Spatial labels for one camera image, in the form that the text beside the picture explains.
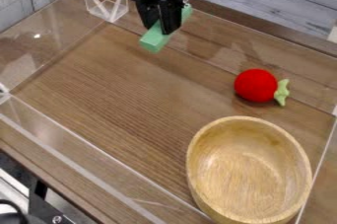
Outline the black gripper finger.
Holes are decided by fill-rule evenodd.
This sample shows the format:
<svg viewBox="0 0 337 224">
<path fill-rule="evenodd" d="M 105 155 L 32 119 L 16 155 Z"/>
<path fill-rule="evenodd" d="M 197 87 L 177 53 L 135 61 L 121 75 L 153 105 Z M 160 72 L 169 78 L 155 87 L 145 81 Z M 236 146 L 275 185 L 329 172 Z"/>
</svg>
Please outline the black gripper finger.
<svg viewBox="0 0 337 224">
<path fill-rule="evenodd" d="M 159 7 L 163 33 L 169 35 L 181 25 L 181 4 L 171 0 L 160 0 Z"/>
<path fill-rule="evenodd" d="M 136 0 L 136 7 L 143 24 L 149 29 L 160 18 L 159 6 L 148 0 Z"/>
</svg>

